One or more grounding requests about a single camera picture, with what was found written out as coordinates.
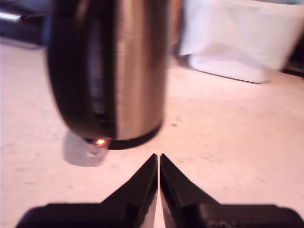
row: white container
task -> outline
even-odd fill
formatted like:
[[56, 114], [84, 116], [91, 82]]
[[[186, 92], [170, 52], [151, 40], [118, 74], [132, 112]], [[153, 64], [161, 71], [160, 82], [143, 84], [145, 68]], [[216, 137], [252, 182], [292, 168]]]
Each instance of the white container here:
[[262, 83], [281, 70], [304, 26], [304, 6], [188, 0], [180, 55], [196, 70]]

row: electric kettle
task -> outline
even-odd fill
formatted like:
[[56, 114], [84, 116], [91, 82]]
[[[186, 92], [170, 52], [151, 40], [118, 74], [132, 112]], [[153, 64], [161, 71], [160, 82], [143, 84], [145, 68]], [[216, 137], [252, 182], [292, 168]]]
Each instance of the electric kettle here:
[[71, 131], [112, 140], [113, 149], [156, 134], [164, 114], [168, 10], [168, 0], [54, 1], [47, 63]]

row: floor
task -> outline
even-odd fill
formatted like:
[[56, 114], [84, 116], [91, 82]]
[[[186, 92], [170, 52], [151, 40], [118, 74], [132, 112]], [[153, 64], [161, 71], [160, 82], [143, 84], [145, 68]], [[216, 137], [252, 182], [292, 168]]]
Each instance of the floor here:
[[[303, 100], [299, 77], [277, 73], [258, 85], [172, 61], [157, 136], [92, 160], [58, 114], [45, 50], [2, 44], [1, 227], [49, 202], [101, 202], [153, 153], [221, 203], [277, 204], [304, 218]], [[160, 198], [154, 227], [164, 227]]]

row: black object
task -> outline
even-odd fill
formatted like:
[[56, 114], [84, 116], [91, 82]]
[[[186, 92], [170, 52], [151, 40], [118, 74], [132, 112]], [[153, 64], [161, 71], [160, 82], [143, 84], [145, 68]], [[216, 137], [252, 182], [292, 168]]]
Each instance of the black object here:
[[[53, 93], [67, 126], [77, 135], [85, 138], [115, 138], [114, 121], [114, 1], [91, 1], [86, 17], [77, 25], [76, 10], [79, 1], [54, 1], [51, 23], [51, 39], [47, 49], [50, 81]], [[104, 100], [105, 114], [102, 119], [92, 110], [88, 80], [89, 31], [96, 14], [104, 30]]]
[[289, 75], [304, 77], [304, 36], [301, 37], [298, 44], [295, 46], [294, 52], [290, 56], [289, 61], [282, 72]]
[[0, 20], [0, 35], [37, 45], [46, 45], [52, 0], [1, 0], [1, 12], [21, 15], [14, 21]]
[[28, 43], [41, 45], [44, 17], [21, 17], [18, 21], [1, 19], [0, 35]]
[[221, 205], [194, 185], [164, 154], [161, 192], [178, 228], [304, 228], [300, 216], [275, 205]]
[[155, 208], [150, 207], [157, 192], [157, 156], [149, 160], [100, 204], [49, 204], [28, 211], [17, 228], [139, 228], [153, 227]]
[[[124, 150], [124, 149], [130, 149], [136, 146], [139, 146], [141, 144], [146, 143], [149, 141], [151, 138], [153, 138], [162, 125], [160, 124], [156, 129], [152, 130], [151, 132], [138, 137], [136, 139], [130, 139], [130, 140], [113, 140], [111, 141], [111, 144], [109, 146], [109, 150]], [[91, 144], [93, 142], [93, 139], [84, 139], [87, 143]]]
[[[304, 228], [300, 216], [275, 205], [221, 205], [194, 185], [163, 154], [162, 206], [167, 228]], [[17, 228], [153, 227], [157, 193], [154, 154], [121, 188], [101, 204], [49, 204], [34, 208]]]

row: kettle body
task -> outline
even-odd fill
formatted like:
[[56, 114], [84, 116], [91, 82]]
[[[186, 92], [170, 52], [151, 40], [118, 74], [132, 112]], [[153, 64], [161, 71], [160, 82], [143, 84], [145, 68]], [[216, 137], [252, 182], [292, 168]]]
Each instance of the kettle body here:
[[164, 115], [168, 0], [56, 0], [47, 62], [59, 111], [87, 139], [151, 135]]

